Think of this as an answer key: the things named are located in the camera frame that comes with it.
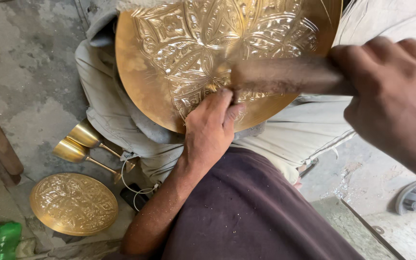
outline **brown cloth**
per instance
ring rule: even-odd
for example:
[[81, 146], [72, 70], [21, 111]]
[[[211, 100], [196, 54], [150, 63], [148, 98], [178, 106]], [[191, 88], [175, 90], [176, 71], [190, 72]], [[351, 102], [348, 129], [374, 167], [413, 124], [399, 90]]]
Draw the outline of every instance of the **brown cloth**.
[[229, 148], [183, 205], [161, 259], [363, 257], [269, 160], [247, 149]]

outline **black object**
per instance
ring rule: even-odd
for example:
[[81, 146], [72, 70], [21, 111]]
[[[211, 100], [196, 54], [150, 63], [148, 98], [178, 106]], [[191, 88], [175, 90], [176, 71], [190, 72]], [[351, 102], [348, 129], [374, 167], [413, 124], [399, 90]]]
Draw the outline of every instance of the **black object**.
[[[142, 190], [139, 186], [137, 186], [136, 183], [132, 183], [131, 185], [129, 185], [129, 187], [135, 190], [136, 192]], [[131, 206], [131, 208], [133, 208], [134, 211], [138, 212], [142, 210], [146, 202], [149, 201], [149, 198], [147, 197], [147, 195], [140, 193], [138, 193], [136, 196], [136, 192], [133, 192], [127, 187], [124, 187], [120, 192], [120, 196], [124, 199], [124, 201], [126, 201], [126, 203], [128, 203], [128, 205]]]

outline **hand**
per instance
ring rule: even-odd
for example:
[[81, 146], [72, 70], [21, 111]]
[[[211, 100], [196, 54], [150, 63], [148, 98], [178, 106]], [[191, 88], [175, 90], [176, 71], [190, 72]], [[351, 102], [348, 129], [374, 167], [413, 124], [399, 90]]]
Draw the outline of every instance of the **hand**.
[[416, 40], [377, 37], [363, 46], [336, 46], [331, 57], [359, 92], [345, 119], [416, 173]]
[[230, 106], [233, 92], [222, 88], [206, 97], [186, 118], [183, 155], [189, 163], [208, 170], [223, 156], [234, 139], [234, 121], [243, 104]]

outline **small brass plate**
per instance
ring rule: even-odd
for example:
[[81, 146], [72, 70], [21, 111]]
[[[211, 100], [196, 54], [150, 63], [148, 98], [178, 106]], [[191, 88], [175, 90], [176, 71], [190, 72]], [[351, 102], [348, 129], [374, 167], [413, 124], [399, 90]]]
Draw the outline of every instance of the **small brass plate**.
[[93, 235], [110, 227], [118, 215], [113, 193], [82, 174], [54, 174], [32, 189], [30, 206], [38, 219], [55, 231]]
[[[342, 0], [191, 0], [122, 12], [116, 36], [120, 78], [136, 106], [169, 130], [230, 82], [239, 60], [326, 56]], [[235, 132], [275, 115], [297, 94], [247, 91]]]

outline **brass goblet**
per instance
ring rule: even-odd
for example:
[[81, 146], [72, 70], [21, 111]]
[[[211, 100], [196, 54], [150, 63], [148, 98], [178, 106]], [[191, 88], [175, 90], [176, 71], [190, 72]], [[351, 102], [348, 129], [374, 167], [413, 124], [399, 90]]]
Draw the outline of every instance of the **brass goblet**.
[[[102, 147], [121, 158], [121, 155], [104, 145], [104, 137], [95, 130], [87, 118], [79, 122], [66, 137], [89, 148]], [[126, 162], [126, 172], [130, 172], [134, 166], [136, 165], [131, 162]]]
[[67, 137], [62, 139], [54, 147], [52, 154], [72, 163], [82, 163], [84, 161], [93, 162], [102, 168], [111, 171], [114, 175], [113, 180], [115, 184], [121, 179], [121, 172], [110, 169], [102, 163], [94, 160], [89, 156], [89, 148], [86, 148]]

